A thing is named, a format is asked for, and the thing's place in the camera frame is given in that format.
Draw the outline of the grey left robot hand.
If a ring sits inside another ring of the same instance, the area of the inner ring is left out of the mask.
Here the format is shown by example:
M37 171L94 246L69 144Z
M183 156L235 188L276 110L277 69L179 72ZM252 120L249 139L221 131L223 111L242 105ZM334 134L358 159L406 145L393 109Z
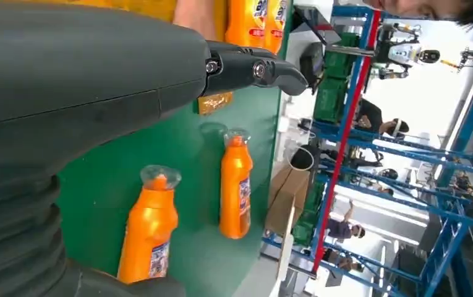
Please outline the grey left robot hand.
M302 93L267 50L207 41L131 12L0 1L0 181L52 175L204 95Z

